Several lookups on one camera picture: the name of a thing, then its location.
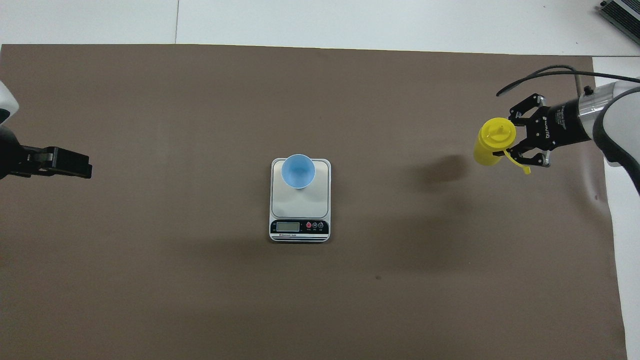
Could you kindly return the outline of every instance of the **yellow bottle cap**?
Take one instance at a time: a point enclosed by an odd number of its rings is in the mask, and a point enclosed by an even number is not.
[[[489,151],[503,151],[516,140],[516,127],[504,117],[494,117],[484,123],[478,140]]]

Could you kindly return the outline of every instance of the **digital kitchen scale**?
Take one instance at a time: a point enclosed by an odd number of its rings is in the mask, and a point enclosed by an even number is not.
[[[271,163],[269,237],[287,243],[321,243],[331,235],[331,163],[311,159],[316,166],[314,180],[294,189],[282,179],[285,158]]]

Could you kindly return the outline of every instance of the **scale control panel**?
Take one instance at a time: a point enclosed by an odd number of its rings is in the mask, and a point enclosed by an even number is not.
[[[324,220],[278,219],[271,222],[271,238],[275,241],[326,241],[329,223]]]

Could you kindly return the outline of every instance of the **yellow bottle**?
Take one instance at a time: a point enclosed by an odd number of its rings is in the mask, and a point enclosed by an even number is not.
[[[504,117],[494,117],[485,122],[474,146],[474,159],[486,166],[495,165],[501,156],[494,156],[495,151],[504,151],[516,140],[516,127]]]

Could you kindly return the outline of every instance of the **white floor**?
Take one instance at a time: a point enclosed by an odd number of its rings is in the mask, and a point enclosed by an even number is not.
[[[599,0],[0,0],[0,44],[235,44],[594,57],[640,76]],[[597,79],[601,85],[607,80]],[[640,359],[640,198],[606,167],[629,359]]]

